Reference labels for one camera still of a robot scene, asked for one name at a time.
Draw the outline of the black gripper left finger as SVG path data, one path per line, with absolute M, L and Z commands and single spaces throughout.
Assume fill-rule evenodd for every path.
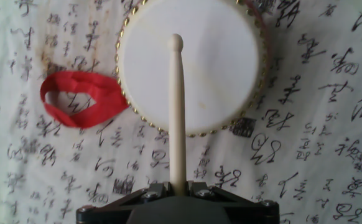
M 103 207 L 84 205 L 76 211 L 76 224 L 126 223 L 140 205 L 169 196 L 169 182 L 151 184 Z

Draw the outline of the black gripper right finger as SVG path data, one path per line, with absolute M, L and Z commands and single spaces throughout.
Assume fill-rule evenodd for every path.
M 279 204 L 273 200 L 252 202 L 205 182 L 188 181 L 188 195 L 216 205 L 230 223 L 280 224 Z

